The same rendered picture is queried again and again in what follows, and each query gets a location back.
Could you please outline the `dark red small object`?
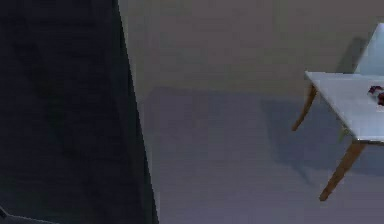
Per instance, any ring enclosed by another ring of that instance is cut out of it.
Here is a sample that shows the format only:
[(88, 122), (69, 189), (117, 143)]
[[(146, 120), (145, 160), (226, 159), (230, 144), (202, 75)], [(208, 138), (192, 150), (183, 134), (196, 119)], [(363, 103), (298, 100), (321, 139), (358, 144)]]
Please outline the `dark red small object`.
[(368, 95), (379, 105), (384, 106), (384, 88), (381, 86), (371, 86)]

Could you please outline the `white table with wooden legs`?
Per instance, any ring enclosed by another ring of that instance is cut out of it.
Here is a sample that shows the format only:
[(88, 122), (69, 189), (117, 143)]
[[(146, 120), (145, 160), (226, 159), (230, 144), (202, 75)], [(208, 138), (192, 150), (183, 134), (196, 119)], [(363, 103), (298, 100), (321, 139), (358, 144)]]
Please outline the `white table with wooden legs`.
[(384, 88), (384, 76), (306, 71), (308, 98), (292, 126), (296, 131), (319, 94), (352, 136), (339, 165), (319, 196), (326, 201), (367, 145), (384, 145), (384, 106), (369, 95), (371, 86)]

